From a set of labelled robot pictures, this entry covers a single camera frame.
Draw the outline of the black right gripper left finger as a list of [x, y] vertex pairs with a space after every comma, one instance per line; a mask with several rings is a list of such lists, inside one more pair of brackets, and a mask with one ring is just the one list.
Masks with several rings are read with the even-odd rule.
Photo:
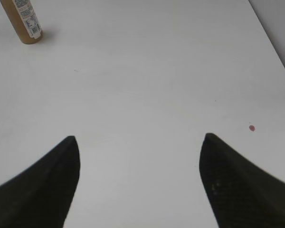
[[80, 177], [80, 153], [68, 136], [0, 185], [0, 228], [62, 228]]

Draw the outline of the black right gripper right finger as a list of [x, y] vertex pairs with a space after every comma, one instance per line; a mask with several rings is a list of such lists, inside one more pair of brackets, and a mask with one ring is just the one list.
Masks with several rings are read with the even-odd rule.
[[199, 173], [220, 228], [285, 228], [285, 183], [213, 133], [205, 135]]

